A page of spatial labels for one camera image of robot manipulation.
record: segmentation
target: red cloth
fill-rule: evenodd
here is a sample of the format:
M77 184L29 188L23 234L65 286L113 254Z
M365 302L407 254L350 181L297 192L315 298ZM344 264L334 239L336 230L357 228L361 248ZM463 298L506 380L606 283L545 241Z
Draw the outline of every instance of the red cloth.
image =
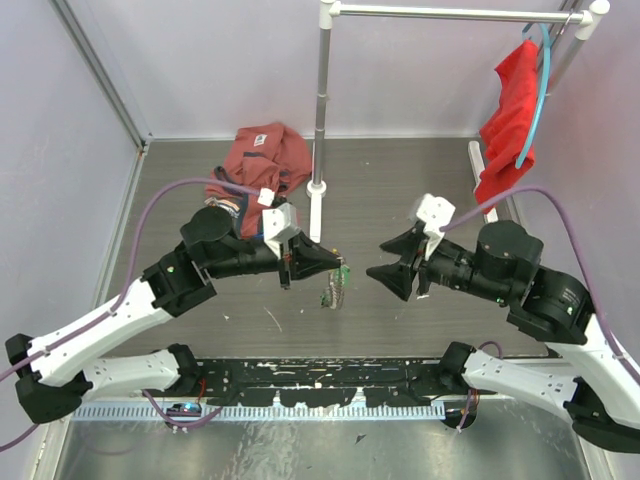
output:
M241 128L222 167L211 178L230 181L255 189L270 188L286 196L311 174L311 155L305 140L282 123ZM236 230L243 237L262 232L262 210L258 198L207 185L208 205L225 208L234 217Z
M537 63L538 46L526 40L496 67L502 92L498 110L480 129L480 136L487 145L485 156L489 165L480 174L480 184L475 191L478 203L513 187L535 163L532 146L522 167L516 169L515 166L538 99Z

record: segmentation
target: horizontal metal bar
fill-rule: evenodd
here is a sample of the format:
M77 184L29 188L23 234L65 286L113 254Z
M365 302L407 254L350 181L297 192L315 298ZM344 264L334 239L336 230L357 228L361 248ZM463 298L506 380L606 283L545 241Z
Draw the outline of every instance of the horizontal metal bar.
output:
M343 5L336 2L331 14L371 17L435 18L443 20L485 20L490 22L580 24L582 12L512 12L508 10L471 10L466 8L387 7L378 5Z

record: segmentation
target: metal frame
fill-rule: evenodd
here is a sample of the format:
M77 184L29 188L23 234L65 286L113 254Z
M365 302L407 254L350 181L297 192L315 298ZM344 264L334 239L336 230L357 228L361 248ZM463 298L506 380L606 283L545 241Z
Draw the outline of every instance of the metal frame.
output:
M149 128L142 118L141 113L135 107L135 101L132 95L127 95L128 102L123 99L123 91L127 93L128 88L125 88L122 81L118 82L116 87L112 79L113 75L109 74L109 70L113 70L113 68L107 69L104 65L104 49L102 49L102 55L98 55L94 43L89 39L86 33L86 25L92 22L88 22L85 19L81 24L75 12L75 9L78 7L72 8L68 0L49 0L49 3L78 47L80 55L82 55L87 62L87 66L118 115L118 118L120 118L122 125L129 133L131 140L133 140L133 143L135 143L138 148L143 148L151 140ZM96 35L96 32L93 32L91 37L95 42L98 35Z
M561 8L566 8L569 1L565 0ZM580 0L573 0L578 5ZM316 125L313 142L313 172L311 181L307 185L307 194L311 199L311 215L309 236L315 242L320 242L322 230L322 197L326 194L327 185L322 178L325 153L325 127L327 109L327 85L329 78L329 55L331 45L331 29L333 19L339 16L367 16L367 17L401 17L401 18L430 18L440 20L475 20L495 22L547 23L560 25L556 40L567 25L577 25L573 43L567 53L560 59L549 83L549 91L562 78L576 54L590 37L601 18L609 11L607 0L593 0L588 10L580 12L527 12L507 10L482 10L463 8L433 8L433 7L391 7L378 5L349 5L336 0L320 0L320 55L318 60L318 90L316 97Z

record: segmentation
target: wire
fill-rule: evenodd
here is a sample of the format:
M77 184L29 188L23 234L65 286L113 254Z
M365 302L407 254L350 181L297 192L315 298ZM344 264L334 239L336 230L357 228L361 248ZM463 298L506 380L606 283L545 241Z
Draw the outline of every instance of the wire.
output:
M142 394L147 397L147 400L149 400L149 402L151 403L151 406L156 410L156 412L158 412L158 415L160 415L160 417L167 422L170 425L173 425L174 427L178 427L178 428L199 428L199 427L204 427L207 423L209 423L209 421L212 418L215 418L218 416L218 414L222 411L223 407L218 407L216 408L213 412L211 412L208 415L205 415L204 417L200 418L199 420L195 420L193 422L176 422L173 418L171 418L169 415L167 415L162 408L160 408L160 406L156 403L155 399L153 398L153 396L147 391L147 390L143 390Z
M540 79L540 92L538 92L538 101L536 103L536 109L533 114L533 120L529 127L529 133L527 139L524 142L524 147L520 151L520 155L516 159L516 168L521 168L524 163L527 154L533 145L533 139L536 136L538 130L538 123L540 123L540 116L542 115L542 109L544 107L544 100L547 96L547 89L549 87L549 77L551 76L551 39L549 38L549 30L542 23L538 23L540 31L542 32L542 77ZM531 28L531 24L528 24L522 30L522 33L526 33Z
M29 428L27 428L22 435L14 438L13 440L11 440L9 443L7 443L5 445L0 445L0 453L6 452L10 448L13 448L16 445L18 445L20 442L24 441L29 435L31 435L33 432L35 432L38 427L39 427L39 425L36 425L34 423Z
M495 340L487 340L484 343L481 343L478 347L479 350L483 350L485 347L489 345L493 345L498 350L498 358L502 358L502 347ZM462 428L464 427L465 422L467 421L467 417L469 416L469 411L471 409L471 400L474 399L475 403L475 411L478 410L478 405L480 404L480 394L476 388L470 388L467 392L467 404L464 407L464 411L462 412L462 418L460 419L460 423L456 427L458 433L462 433Z
M589 268L589 266L587 265L587 262L585 261L586 256L584 254L584 251L582 250L582 247L578 243L578 236L573 227L573 224L569 220L569 215L567 214L567 211L564 209L564 207L560 204L558 199L554 197L551 194L551 192L549 192L546 188L540 187L537 185L525 185L521 187L510 188L509 190L505 190L504 192L496 195L495 197L487 200L486 202L483 202L482 204L478 205L476 208L474 208L470 212L465 213L460 218L457 218L456 220L453 220L448 225L445 225L440 230L442 232L448 232L450 230L453 230L454 228L459 227L463 223L466 223L473 217L482 214L483 209L490 207L492 205L495 205L496 203L504 200L507 197L510 197L518 193L525 193L525 192L541 193L542 195L547 197L547 199L555 207L556 211L558 212L558 215L560 215L560 219L562 220L562 223L564 224L564 228L567 231L569 242L571 243L571 247L573 248L573 252L576 256L576 259L578 260L578 266L580 267L580 271L582 272L582 276L587 285L587 289L589 290L589 294L591 295L591 301L593 303L593 307L596 313L596 321L600 326L600 330L602 330L602 334L604 335L605 340L608 342L609 346L611 347L611 350L613 351L613 354L616 360L620 362L620 364L624 367L624 369L631 376L631 378L633 378L633 380L638 385L640 385L640 372L638 372L638 370L636 370L634 366L631 364L631 362L627 359L627 355L625 354L625 352L622 351L620 344L618 343L618 340L616 339L615 335L613 334L613 331L611 330L611 326L609 325L609 321L607 320L606 313L604 310L604 305L600 299L598 290L596 289L596 282L593 279L593 274L591 272L591 269Z
M487 340L486 342L481 343L478 350L484 350L484 347L488 347L489 345L496 347L496 350L498 350L498 358L502 358L502 347L495 340Z
M200 405L200 400L202 400L202 397L204 396L204 392L207 388L207 381L204 378L202 378L200 380L200 385L202 385L202 388L200 389L200 395L198 395L198 399L196 400L196 403L198 405Z

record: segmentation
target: white bracket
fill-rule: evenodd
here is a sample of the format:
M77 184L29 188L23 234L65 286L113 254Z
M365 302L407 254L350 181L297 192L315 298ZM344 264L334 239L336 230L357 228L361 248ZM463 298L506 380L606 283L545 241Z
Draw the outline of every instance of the white bracket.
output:
M258 196L258 203L265 207L273 205L273 200L276 198L276 194L270 188L261 188L260 195Z
M609 4L609 0L594 0L589 5L589 10L584 10L584 20L578 26L578 30L576 30L575 37L578 40L589 40L589 37L593 34L596 27L607 13L609 13L609 9L611 5Z
M338 15L340 15L340 2L336 0L320 0L320 28L331 30L333 27L333 17L336 15L334 5L338 4Z
M573 376L516 365L480 350L469 355L464 368L462 378L470 387L509 395L571 423L564 402L571 401L578 387Z
M424 234L429 237L424 251L424 258L428 260L435 252L438 245L444 238L442 227L451 222L456 207L449 200L442 197L434 197L427 193L416 202L410 215L413 222L420 220L424 222Z
M139 357L98 358L83 370L93 388L82 396L82 402L139 395L143 389L166 390L180 378L179 368L168 350Z
M311 212L309 220L309 238L320 243L322 233L322 197L327 193L327 184L323 181L320 185L314 185L312 181L307 184L307 195L311 199Z
M290 203L283 203L278 208L262 211L264 243L278 259L282 258L281 246L285 249L289 240L300 232L296 218L296 208Z

